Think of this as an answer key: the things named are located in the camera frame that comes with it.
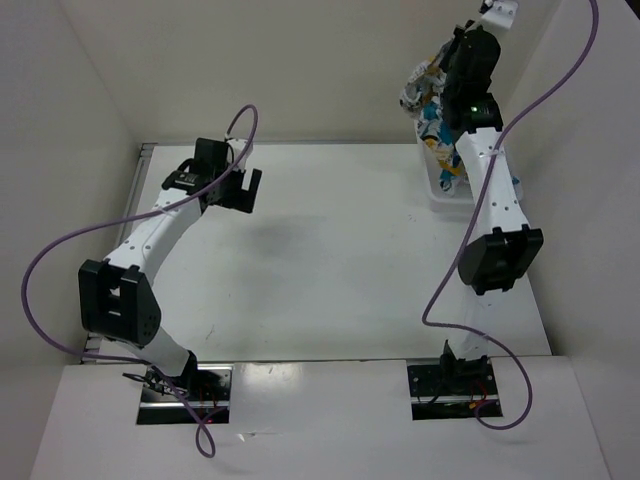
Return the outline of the printed white yellow teal shorts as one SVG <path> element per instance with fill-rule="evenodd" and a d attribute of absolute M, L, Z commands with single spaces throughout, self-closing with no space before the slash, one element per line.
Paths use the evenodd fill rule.
<path fill-rule="evenodd" d="M 455 149 L 453 133 L 443 117 L 441 95 L 447 74 L 440 66 L 453 40 L 442 44 L 435 55 L 419 63 L 399 95 L 401 109 L 413 121 L 417 139 L 423 145 L 424 162 L 437 169 L 430 177 L 431 188 L 440 201 L 458 201 L 460 189 L 469 185 L 462 158 Z"/>

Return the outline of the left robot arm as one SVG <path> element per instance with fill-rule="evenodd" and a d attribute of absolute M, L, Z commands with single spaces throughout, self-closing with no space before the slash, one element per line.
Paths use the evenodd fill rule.
<path fill-rule="evenodd" d="M 149 217 L 103 260 L 87 260 L 78 272 L 83 328 L 157 368 L 165 389 L 180 400 L 219 378 L 200 370 L 196 355 L 162 328 L 154 279 L 208 207 L 253 211 L 262 173 L 246 170 L 251 151 L 249 141 L 231 136 L 197 139 L 193 156 L 163 181 Z"/>

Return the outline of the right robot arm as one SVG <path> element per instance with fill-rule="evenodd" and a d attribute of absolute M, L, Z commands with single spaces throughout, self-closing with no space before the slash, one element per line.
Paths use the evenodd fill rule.
<path fill-rule="evenodd" d="M 506 294 L 539 253 L 544 237 L 530 226 L 516 194 L 504 147 L 500 109 L 489 88 L 501 47 L 481 26 L 458 27 L 440 66 L 443 119 L 461 158 L 474 201 L 472 233 L 463 243 L 457 272 L 473 300 L 465 339 L 447 353 L 472 363 L 487 360 L 485 335 Z"/>

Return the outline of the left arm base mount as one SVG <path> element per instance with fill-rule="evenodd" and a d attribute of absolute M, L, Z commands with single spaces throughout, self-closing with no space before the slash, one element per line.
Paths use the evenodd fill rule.
<path fill-rule="evenodd" d="M 201 363 L 198 366 L 205 377 L 204 384 L 188 392 L 179 387 L 197 416 L 206 424 L 227 424 L 230 415 L 230 397 L 233 365 Z M 144 374 L 123 373 L 129 381 L 141 385 L 141 396 L 136 423 L 138 425 L 194 424 L 195 420 L 168 384 L 153 370 Z"/>

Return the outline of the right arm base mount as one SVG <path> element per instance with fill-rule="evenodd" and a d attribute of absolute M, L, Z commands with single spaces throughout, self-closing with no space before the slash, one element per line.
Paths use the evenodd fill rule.
<path fill-rule="evenodd" d="M 413 421 L 502 416 L 498 388 L 489 359 L 412 361 L 407 377 Z"/>

